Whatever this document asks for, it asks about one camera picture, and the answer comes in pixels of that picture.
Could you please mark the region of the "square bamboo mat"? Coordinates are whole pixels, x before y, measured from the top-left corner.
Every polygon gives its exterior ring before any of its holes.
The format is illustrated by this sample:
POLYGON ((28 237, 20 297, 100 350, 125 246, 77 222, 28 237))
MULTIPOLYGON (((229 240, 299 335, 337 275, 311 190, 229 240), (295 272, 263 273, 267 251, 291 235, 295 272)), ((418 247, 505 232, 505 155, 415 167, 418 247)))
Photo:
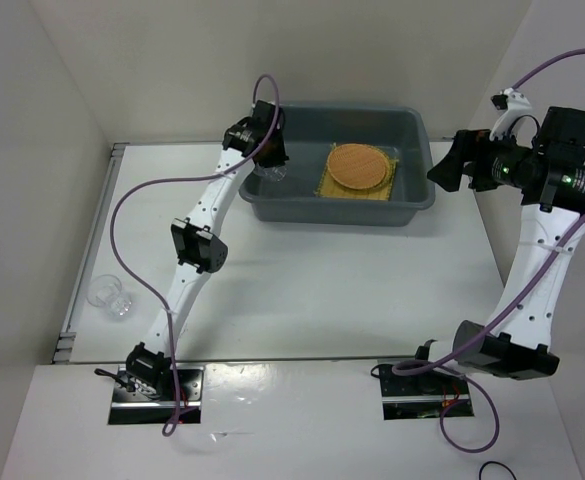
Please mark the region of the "square bamboo mat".
MULTIPOLYGON (((333 144, 331 146, 331 150, 338 146, 337 144, 333 144)), ((398 166, 398 160, 395 158, 391 158, 387 153, 385 153, 390 161, 390 171, 387 175, 384 182, 374 189, 368 190, 352 190, 349 188, 345 188, 339 185, 336 181, 332 179, 330 174, 327 170, 327 159, 325 162, 325 166, 321 175, 321 179, 319 181, 317 190, 315 195, 321 198, 332 198, 332 199, 348 199, 348 200, 373 200, 373 201, 388 201, 390 198, 390 192, 392 188, 392 183, 394 181, 396 169, 398 166)))

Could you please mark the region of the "orange round woven tray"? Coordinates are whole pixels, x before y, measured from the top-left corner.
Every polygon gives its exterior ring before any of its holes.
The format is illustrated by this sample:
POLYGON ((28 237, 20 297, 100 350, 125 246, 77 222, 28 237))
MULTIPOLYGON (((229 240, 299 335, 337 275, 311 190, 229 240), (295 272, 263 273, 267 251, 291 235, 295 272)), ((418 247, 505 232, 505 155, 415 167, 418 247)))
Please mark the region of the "orange round woven tray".
POLYGON ((348 143, 334 147, 327 158, 327 170, 339 185, 352 190, 374 189, 390 171, 390 161, 376 147, 348 143))

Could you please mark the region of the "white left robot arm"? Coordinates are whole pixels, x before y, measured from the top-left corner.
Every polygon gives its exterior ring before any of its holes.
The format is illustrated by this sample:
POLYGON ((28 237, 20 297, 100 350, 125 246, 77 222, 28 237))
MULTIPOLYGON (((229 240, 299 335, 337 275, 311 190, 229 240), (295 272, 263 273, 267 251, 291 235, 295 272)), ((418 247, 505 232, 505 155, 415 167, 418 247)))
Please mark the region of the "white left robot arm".
POLYGON ((126 359, 128 377, 148 399, 174 398, 176 341, 202 287, 228 258, 220 233, 239 187, 255 168, 277 169, 288 160, 282 117, 280 107, 259 100, 249 116, 229 127, 203 194, 184 218, 170 226, 177 260, 174 277, 160 313, 126 359))

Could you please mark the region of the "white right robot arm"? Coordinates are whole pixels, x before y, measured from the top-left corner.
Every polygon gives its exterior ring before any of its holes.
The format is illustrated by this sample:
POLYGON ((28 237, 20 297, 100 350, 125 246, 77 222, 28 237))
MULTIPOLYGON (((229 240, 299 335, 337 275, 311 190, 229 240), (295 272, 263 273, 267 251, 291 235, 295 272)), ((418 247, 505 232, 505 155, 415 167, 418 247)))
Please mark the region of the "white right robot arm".
POLYGON ((518 247, 489 323, 462 322, 450 354, 411 367, 411 384, 422 393, 444 382, 443 366, 451 361, 515 380, 551 376, 559 365, 550 351, 554 309, 585 235, 585 111, 550 108, 525 147, 515 131, 531 116, 530 104, 518 99, 498 109, 502 114, 491 130, 458 131, 427 177, 447 192, 458 191, 464 177, 476 192, 501 186, 519 191, 518 247))

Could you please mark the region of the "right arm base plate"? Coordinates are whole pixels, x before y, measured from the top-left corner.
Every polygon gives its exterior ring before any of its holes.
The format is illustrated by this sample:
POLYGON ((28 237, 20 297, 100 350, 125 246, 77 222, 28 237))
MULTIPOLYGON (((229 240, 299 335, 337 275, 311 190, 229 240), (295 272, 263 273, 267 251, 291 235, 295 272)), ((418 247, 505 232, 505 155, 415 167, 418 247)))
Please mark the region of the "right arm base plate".
POLYGON ((397 376, 390 363, 375 365, 370 374, 380 386, 385 420, 473 417, 470 390, 466 381, 432 371, 418 376, 397 376))

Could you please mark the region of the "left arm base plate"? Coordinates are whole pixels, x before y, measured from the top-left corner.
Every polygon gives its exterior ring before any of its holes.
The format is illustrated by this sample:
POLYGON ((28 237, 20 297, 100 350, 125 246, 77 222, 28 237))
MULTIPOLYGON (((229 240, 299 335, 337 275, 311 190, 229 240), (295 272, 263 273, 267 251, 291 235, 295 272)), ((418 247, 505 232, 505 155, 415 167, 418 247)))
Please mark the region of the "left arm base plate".
MULTIPOLYGON (((204 383, 203 366, 178 365, 180 401, 179 424, 194 425, 201 422, 204 383)), ((109 425, 159 425, 169 420, 174 413, 176 396, 172 375, 160 392, 132 380, 123 366, 119 366, 110 402, 109 425)))

